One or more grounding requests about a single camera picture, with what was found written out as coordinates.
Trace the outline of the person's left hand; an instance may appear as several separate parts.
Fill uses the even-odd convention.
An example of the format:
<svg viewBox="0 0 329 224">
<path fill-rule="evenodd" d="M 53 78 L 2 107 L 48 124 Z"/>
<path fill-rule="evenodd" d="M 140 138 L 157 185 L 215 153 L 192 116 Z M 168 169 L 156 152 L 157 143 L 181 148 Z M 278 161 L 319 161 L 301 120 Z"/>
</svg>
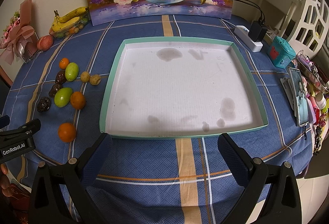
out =
<svg viewBox="0 0 329 224">
<path fill-rule="evenodd" d="M 8 168 L 5 163 L 1 164 L 1 192 L 5 197 L 13 197 L 15 200 L 30 198 L 28 192 L 19 188 L 18 185 L 11 185 L 7 177 Z"/>
</svg>

